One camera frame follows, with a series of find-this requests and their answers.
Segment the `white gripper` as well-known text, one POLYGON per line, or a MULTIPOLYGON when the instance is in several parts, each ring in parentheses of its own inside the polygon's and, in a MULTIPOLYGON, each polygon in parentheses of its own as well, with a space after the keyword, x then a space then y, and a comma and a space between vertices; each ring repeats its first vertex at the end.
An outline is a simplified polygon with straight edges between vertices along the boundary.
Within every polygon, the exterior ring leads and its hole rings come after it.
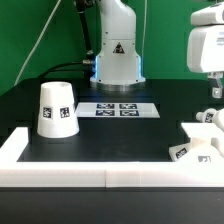
POLYGON ((212 97, 223 97, 224 3, 216 3, 194 12, 194 26, 188 38, 187 66, 192 72, 209 73, 212 97))

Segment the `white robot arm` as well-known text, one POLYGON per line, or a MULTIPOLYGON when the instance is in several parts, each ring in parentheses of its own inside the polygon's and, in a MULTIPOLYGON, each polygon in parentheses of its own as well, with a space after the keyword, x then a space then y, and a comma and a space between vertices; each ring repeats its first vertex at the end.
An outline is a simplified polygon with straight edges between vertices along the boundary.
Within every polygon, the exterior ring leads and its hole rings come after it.
MULTIPOLYGON (((74 0, 82 24, 87 59, 94 71, 90 84, 109 91, 127 91, 146 82, 142 59, 136 52, 136 14, 121 0, 74 0), (101 18, 101 50, 94 54, 85 11, 97 5, 101 18)), ((224 2, 191 14, 187 45, 187 66, 192 72, 206 73, 212 96, 224 98, 224 2)))

